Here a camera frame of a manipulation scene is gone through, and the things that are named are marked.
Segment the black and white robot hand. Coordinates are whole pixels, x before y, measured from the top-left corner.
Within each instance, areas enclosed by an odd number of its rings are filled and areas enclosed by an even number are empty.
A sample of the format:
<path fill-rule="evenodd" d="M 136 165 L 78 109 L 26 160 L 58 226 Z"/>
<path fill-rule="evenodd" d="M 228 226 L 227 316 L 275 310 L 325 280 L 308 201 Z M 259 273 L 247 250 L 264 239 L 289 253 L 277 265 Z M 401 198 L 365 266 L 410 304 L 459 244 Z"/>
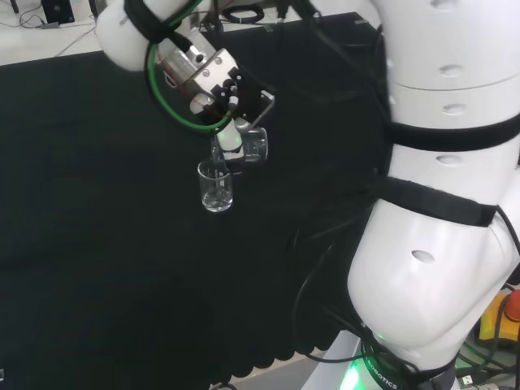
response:
<path fill-rule="evenodd" d="M 211 157 L 233 175 L 239 175 L 267 160 L 268 135 L 261 122 L 274 103 L 272 89 L 241 68 L 232 70 L 223 87 L 195 95 L 189 109 L 204 124 L 214 124 L 233 106 L 227 124 L 211 136 Z"/>

